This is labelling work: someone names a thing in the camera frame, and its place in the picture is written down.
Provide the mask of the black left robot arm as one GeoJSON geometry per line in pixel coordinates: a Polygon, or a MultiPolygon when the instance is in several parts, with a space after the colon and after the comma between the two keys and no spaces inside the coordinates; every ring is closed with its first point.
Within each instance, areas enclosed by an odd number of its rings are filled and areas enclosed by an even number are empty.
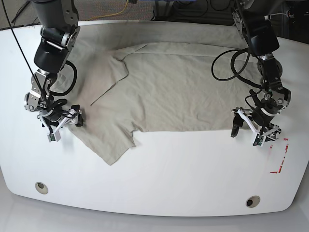
{"type": "Polygon", "coordinates": [[[277,140],[281,134],[280,127],[271,121],[287,108],[291,101],[290,90],[281,82],[282,66],[273,55],[280,45],[270,22],[269,10],[259,8],[252,0],[237,0],[231,12],[236,28],[248,47],[233,50],[230,62],[233,76],[227,78],[227,81],[237,78],[258,89],[257,92],[253,89],[249,91],[254,106],[232,110],[234,117],[231,137],[236,137],[239,129],[247,123],[253,133],[253,146],[263,146],[265,142],[277,140]],[[257,58],[257,68],[261,74],[258,84],[241,76],[244,67],[239,71],[235,69],[236,58],[244,53],[247,58],[257,58]]]}

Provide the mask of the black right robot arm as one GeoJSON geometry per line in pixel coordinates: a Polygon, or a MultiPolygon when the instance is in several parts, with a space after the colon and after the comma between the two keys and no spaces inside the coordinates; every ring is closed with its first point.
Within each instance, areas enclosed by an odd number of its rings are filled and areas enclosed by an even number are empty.
{"type": "Polygon", "coordinates": [[[83,125],[79,105],[63,110],[68,95],[77,81],[77,69],[68,61],[80,32],[79,14],[72,0],[32,0],[41,28],[41,41],[34,57],[38,67],[31,73],[31,91],[25,95],[25,109],[37,112],[38,119],[48,129],[47,137],[51,142],[60,140],[60,129],[66,124],[77,127],[83,125]],[[64,66],[73,70],[73,80],[64,92],[54,92],[50,88],[56,82],[64,66]]]}

